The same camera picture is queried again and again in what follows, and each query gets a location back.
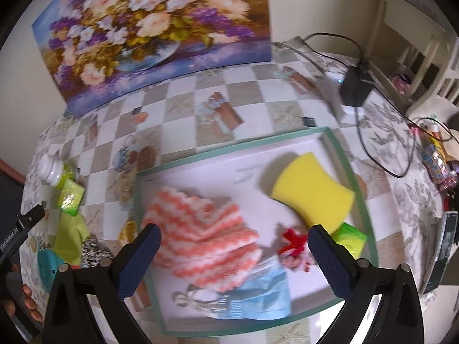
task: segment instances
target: striped cloth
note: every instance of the striped cloth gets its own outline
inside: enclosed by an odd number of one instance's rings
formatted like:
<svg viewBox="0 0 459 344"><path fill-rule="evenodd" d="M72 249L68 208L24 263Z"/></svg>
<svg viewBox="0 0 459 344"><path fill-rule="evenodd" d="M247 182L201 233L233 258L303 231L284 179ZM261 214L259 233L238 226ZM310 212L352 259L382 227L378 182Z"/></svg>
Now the striped cloth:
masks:
<svg viewBox="0 0 459 344"><path fill-rule="evenodd" d="M162 233L154 262L198 287L230 291L261 258L259 234L234 203L217 209L208 199L162 187L148 205L142 225L148 223Z"/></svg>

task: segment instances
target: beige wall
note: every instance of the beige wall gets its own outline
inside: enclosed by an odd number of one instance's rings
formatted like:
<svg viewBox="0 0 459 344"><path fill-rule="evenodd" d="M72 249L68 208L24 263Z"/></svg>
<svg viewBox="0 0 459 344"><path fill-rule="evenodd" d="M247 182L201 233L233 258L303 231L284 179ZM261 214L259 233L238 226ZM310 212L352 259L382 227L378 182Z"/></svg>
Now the beige wall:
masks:
<svg viewBox="0 0 459 344"><path fill-rule="evenodd" d="M52 0L34 0L0 51L0 159L26 174L40 133L65 109L45 68L31 25ZM317 31L366 44L378 0L269 0L273 39ZM341 40L315 39L318 50L356 54Z"/></svg>

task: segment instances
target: red bow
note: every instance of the red bow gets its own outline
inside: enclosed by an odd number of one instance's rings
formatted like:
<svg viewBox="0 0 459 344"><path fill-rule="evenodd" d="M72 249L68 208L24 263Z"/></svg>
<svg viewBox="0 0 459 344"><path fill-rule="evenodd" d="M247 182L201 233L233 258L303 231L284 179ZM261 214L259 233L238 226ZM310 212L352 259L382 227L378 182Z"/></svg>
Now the red bow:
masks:
<svg viewBox="0 0 459 344"><path fill-rule="evenodd" d="M293 249L293 251L290 253L290 256L298 257L304 251L304 245L308 240L308 235L297 235L293 229L287 229L287 231L282 234L282 238L288 241L289 244L281 248L278 251L278 254L283 254L289 249Z"/></svg>

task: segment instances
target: table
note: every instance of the table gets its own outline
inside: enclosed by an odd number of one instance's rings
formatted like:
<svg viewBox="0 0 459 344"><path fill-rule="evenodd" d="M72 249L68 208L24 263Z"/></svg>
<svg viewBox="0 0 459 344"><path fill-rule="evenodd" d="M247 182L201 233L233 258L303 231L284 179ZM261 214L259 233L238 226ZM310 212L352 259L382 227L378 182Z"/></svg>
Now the table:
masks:
<svg viewBox="0 0 459 344"><path fill-rule="evenodd" d="M350 58L337 58L352 63ZM329 72L346 72L344 66L331 59L318 61ZM293 81L292 70L311 79L316 87L307 90ZM144 169L228 144L298 130L304 128L303 116L313 117L318 126L333 130L355 173L366 183L366 204L380 266L396 268L407 262L419 285L425 271L429 224L442 215L440 195L419 158L419 141L407 176L396 179L388 175L368 159L355 125L335 119L322 94L323 81L323 75L302 56L287 48L273 48L269 63L231 66L166 80L113 100L76 120L64 115L51 125L39 138L21 207L25 213L44 200L50 213L49 219L43 219L29 232L28 241L20 249L22 277L32 288L38 310L44 315L48 294L41 286L33 245L52 244L59 220L59 210L52 208L57 192L42 185L37 176L38 160L44 153L55 154L79 168L81 183L86 187L81 214L90 232L116 254L121 248L121 229L133 218L129 187L121 191L118 185L123 174L120 166L132 162L120 162L121 157L137 151L137 166ZM203 112L203 102L216 92L230 105L217 117ZM364 110L360 124L368 151L400 174L407 166L412 143L405 121L377 93L367 98ZM434 298L434 293L429 294L422 297L422 302L428 304ZM90 301L96 317L103 320L97 300ZM149 308L133 314L153 343L196 343L196 339L162 336ZM246 340L280 343L299 337L310 342L314 328L309 321L306 318L245 334L251 335ZM114 340L106 322L99 323L107 339ZM209 338L200 343L240 342L238 337Z"/></svg>

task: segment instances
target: power adapter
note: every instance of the power adapter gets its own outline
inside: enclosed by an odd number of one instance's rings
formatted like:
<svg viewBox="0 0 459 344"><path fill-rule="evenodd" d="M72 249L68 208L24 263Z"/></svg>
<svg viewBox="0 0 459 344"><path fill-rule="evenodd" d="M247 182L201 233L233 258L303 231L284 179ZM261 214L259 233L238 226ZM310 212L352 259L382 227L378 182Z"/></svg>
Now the power adapter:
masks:
<svg viewBox="0 0 459 344"><path fill-rule="evenodd" d="M366 60L357 66L350 66L340 87L340 96L343 105L361 107L375 83L369 74Z"/></svg>

